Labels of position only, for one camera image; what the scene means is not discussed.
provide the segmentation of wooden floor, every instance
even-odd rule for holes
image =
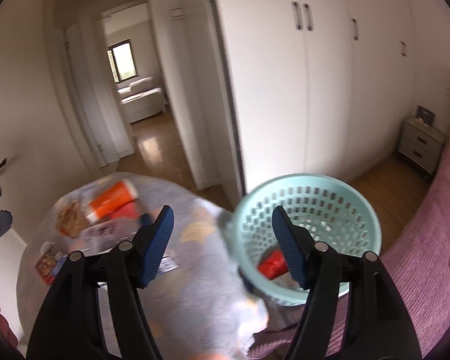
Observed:
[[[207,200],[233,211],[221,185],[199,191],[193,181],[171,113],[161,113],[131,125],[138,150],[120,159],[118,172],[173,181]]]
[[[197,190],[170,113],[148,117],[131,126],[138,151],[122,158],[118,171],[173,181],[227,210],[233,210],[222,186]],[[377,212],[382,227],[383,253],[402,234],[430,184],[411,164],[392,156],[358,177],[351,185],[365,196]]]
[[[409,162],[392,156],[358,177],[351,185],[377,213],[382,227],[382,254],[413,218],[430,182]]]

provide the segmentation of light blue plastic basket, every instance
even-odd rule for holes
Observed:
[[[370,203],[343,181],[324,175],[296,174],[268,181],[246,195],[234,213],[232,248],[240,270],[258,290],[276,303],[296,306],[307,301],[308,291],[281,287],[268,280],[257,266],[277,248],[272,211],[282,205],[294,225],[308,230],[337,252],[361,256],[380,252],[382,232]],[[339,296],[348,292],[341,283]]]

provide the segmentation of drawer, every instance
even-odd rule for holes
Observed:
[[[405,154],[408,158],[415,161],[426,171],[433,173],[437,167],[439,159],[431,155],[428,151],[422,147],[416,145],[407,138],[403,138],[400,142],[398,150]]]
[[[434,157],[440,157],[442,144],[433,139],[430,135],[426,135],[424,132],[417,130],[415,127],[409,125],[408,123],[405,123],[404,125],[403,137],[425,149]]]

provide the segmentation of nightstand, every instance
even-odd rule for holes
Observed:
[[[432,175],[437,169],[444,142],[445,133],[433,126],[424,126],[412,117],[403,126],[398,151]]]

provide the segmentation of cabinet handle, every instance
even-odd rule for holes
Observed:
[[[310,5],[303,4],[303,9],[305,9],[307,13],[307,30],[313,31],[313,17],[312,17],[312,10],[310,8]]]
[[[292,8],[295,15],[295,26],[297,30],[303,30],[302,14],[300,12],[300,4],[296,1],[292,1]]]
[[[407,45],[403,42],[400,42],[402,44],[402,55],[407,56]]]
[[[356,21],[356,19],[352,19],[353,22],[353,39],[354,40],[359,40],[360,35],[359,35],[359,22]]]

